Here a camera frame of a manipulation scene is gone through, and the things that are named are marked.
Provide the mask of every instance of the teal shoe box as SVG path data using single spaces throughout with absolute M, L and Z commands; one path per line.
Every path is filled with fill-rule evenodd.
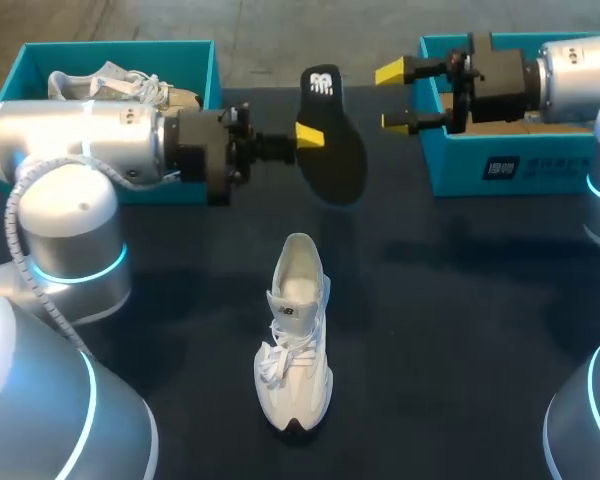
M 546 42 L 592 35 L 600 33 L 495 33 L 493 44 L 496 50 L 520 48 L 531 60 L 537 58 L 540 47 Z M 421 37 L 419 56 L 444 57 L 453 48 L 467 49 L 467 35 Z M 446 78 L 418 80 L 412 96 L 415 111 L 443 112 L 444 94 L 451 91 Z M 538 127 L 537 131 L 542 133 L 535 133 L 534 127 L 529 126 L 531 133 L 506 135 L 497 130 L 489 134 L 462 135 L 449 135 L 446 128 L 422 131 L 419 136 L 434 195 L 584 192 L 594 152 L 593 134 L 573 133 L 566 129 L 564 133 L 547 133 L 551 131 L 547 127 L 550 126 Z
M 212 41 L 27 43 L 23 45 L 0 92 L 0 102 L 47 98 L 54 70 L 90 75 L 111 61 L 126 70 L 156 74 L 177 88 L 204 98 L 205 109 L 222 106 L 222 87 Z M 5 193 L 10 186 L 1 183 Z M 174 183 L 143 192 L 119 189 L 121 203 L 204 204 L 206 186 Z

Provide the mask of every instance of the white sneaker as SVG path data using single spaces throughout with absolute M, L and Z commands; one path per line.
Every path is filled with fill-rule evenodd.
M 200 97 L 193 92 L 173 88 L 173 85 L 161 82 L 157 75 L 127 71 L 111 62 L 86 77 L 52 72 L 48 94 L 51 100 L 135 101 L 153 105 L 166 115 L 176 115 L 181 108 L 202 106 Z
M 262 410 L 280 431 L 313 429 L 329 406 L 333 373 L 325 350 L 325 311 L 330 287 L 313 240 L 303 233 L 290 235 L 267 292 L 276 346 L 262 342 L 253 364 Z

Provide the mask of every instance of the white shoelace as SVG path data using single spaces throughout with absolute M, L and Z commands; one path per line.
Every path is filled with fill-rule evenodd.
M 169 100 L 169 85 L 167 82 L 161 82 L 157 75 L 147 75 L 138 70 L 129 71 L 129 78 L 133 79 L 132 85 L 136 88 L 135 93 L 124 95 L 123 99 L 137 99 L 141 103 L 148 103 L 155 106 L 164 105 Z
M 310 366 L 316 357 L 317 340 L 315 338 L 319 322 L 316 320 L 311 331 L 304 337 L 296 337 L 284 332 L 277 320 L 271 322 L 271 332 L 276 347 L 262 342 L 264 360 L 258 365 L 258 373 L 267 385 L 275 385 L 282 381 L 291 365 Z

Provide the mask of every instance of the table surface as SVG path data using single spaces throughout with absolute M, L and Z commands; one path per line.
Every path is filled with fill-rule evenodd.
M 298 97 L 225 92 L 272 132 L 292 131 Z M 347 90 L 370 161 L 355 211 L 266 164 L 231 208 L 123 207 L 132 296 L 81 331 L 155 413 L 159 479 L 549 478 L 546 407 L 600 343 L 583 199 L 434 199 L 417 139 L 378 128 L 404 103 L 398 89 Z M 334 392 L 318 434 L 289 443 L 263 417 L 252 362 L 292 232 L 314 238 L 332 279 Z

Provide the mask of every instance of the insole logo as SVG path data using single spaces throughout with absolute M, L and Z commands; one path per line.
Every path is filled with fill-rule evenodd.
M 309 77 L 311 91 L 323 95 L 333 95 L 333 79 L 329 73 L 312 73 Z

